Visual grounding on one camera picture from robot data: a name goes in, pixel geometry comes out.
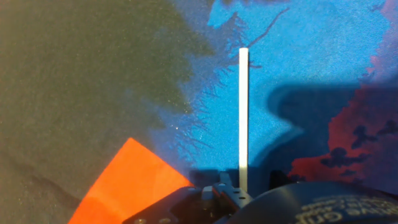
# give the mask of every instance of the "screw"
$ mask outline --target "screw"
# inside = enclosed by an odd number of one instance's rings
[[[141,218],[134,221],[134,224],[146,224],[146,223],[147,223],[147,220],[141,219]]]
[[[159,224],[168,224],[171,222],[171,219],[169,218],[163,218],[161,220],[159,220]]]

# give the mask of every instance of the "orange triangle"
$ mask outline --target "orange triangle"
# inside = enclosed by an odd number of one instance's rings
[[[166,162],[128,139],[81,201],[69,224],[120,224],[192,184]]]

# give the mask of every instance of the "patterned cloth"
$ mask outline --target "patterned cloth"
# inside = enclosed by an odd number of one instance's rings
[[[398,193],[398,1],[174,1],[213,55],[190,59],[192,114],[161,111],[157,154],[192,181],[238,167],[238,49],[249,47],[249,191],[269,172]]]

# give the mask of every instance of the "black mechanical part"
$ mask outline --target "black mechanical part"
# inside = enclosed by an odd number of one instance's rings
[[[227,173],[204,189],[182,188],[123,224],[398,223],[398,196],[342,182],[291,181],[270,175],[270,190],[254,200]]]

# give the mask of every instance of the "white plastic stick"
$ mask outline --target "white plastic stick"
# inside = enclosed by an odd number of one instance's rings
[[[239,187],[248,191],[249,49],[239,49]]]

